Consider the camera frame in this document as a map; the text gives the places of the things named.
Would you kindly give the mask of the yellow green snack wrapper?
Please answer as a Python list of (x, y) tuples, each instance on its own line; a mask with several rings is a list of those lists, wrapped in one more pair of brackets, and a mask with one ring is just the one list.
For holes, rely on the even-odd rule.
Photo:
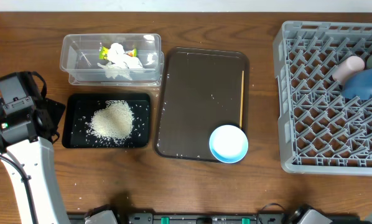
[(132, 50), (121, 50), (121, 49), (109, 49), (106, 47), (101, 47), (100, 52), (99, 52), (99, 59), (107, 60), (108, 56), (114, 56), (114, 55), (128, 55), (130, 57), (137, 57), (137, 49), (132, 49)]

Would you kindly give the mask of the white tissue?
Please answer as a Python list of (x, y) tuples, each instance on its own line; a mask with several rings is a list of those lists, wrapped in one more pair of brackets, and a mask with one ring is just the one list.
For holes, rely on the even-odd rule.
[[(124, 50), (124, 47), (119, 43), (111, 44), (109, 49), (114, 48)], [(130, 57), (128, 55), (109, 55), (107, 61), (108, 63), (106, 65), (97, 63), (97, 66), (105, 71), (106, 78), (115, 79), (121, 76), (127, 80), (132, 80), (133, 78), (130, 76), (130, 70), (144, 68), (138, 57)]]

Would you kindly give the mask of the light blue bowl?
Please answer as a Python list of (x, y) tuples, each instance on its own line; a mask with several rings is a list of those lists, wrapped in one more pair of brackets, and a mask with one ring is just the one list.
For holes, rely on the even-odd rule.
[(248, 138), (237, 126), (230, 124), (217, 127), (210, 135), (208, 145), (211, 154), (220, 162), (234, 164), (248, 152)]

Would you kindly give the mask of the wooden chopstick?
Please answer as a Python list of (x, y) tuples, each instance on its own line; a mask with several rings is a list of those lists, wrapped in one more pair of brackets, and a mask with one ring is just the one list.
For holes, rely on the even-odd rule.
[(243, 125), (243, 103), (244, 103), (244, 70), (241, 72), (241, 94), (240, 94), (239, 128)]

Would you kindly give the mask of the pink cup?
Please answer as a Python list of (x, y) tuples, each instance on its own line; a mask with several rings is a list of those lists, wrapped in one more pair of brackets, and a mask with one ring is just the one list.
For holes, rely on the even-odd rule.
[(352, 76), (364, 69), (365, 61), (362, 58), (358, 56), (350, 56), (338, 65), (337, 69), (332, 74), (332, 78), (343, 85)]

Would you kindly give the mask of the dark blue plate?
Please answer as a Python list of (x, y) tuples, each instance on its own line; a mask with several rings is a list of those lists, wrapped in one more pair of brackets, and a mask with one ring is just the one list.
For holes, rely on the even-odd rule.
[(342, 96), (347, 99), (358, 96), (361, 100), (372, 98), (372, 69), (358, 72), (348, 79), (343, 85)]

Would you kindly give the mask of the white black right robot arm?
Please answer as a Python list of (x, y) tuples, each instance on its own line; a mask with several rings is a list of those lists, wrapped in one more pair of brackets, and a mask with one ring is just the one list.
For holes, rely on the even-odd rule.
[(319, 212), (310, 205), (304, 204), (291, 213), (285, 224), (372, 224), (372, 213), (362, 220), (352, 215), (329, 215)]

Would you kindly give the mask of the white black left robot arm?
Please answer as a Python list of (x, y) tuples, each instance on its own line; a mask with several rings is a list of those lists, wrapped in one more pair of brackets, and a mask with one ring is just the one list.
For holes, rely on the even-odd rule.
[(39, 137), (7, 148), (9, 174), (22, 223), (69, 223), (54, 168), (53, 144)]

